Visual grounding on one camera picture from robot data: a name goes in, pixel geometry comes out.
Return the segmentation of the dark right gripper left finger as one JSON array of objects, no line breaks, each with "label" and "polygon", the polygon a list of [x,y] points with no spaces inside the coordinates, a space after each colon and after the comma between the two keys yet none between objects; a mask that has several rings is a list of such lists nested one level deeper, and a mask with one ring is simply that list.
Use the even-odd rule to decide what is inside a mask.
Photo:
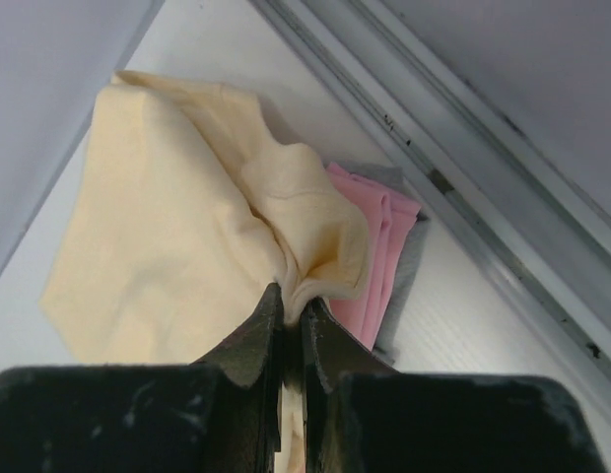
[{"label": "dark right gripper left finger", "polygon": [[189,365],[0,373],[0,472],[270,472],[281,447],[282,300]]}]

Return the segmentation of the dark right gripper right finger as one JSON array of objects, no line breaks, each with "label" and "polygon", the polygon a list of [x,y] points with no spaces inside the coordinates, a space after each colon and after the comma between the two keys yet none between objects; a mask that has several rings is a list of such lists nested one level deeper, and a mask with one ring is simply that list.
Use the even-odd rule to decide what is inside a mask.
[{"label": "dark right gripper right finger", "polygon": [[541,376],[403,373],[310,301],[301,318],[309,472],[601,472],[577,401]]}]

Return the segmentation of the cream yellow t shirt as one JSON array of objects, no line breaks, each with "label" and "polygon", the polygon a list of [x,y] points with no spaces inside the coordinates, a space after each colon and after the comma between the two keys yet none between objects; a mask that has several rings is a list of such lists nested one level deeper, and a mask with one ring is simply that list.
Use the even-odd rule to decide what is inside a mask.
[{"label": "cream yellow t shirt", "polygon": [[255,94],[120,71],[40,305],[81,362],[185,364],[269,284],[294,327],[314,298],[357,298],[369,267],[363,213],[311,147],[273,137]]}]

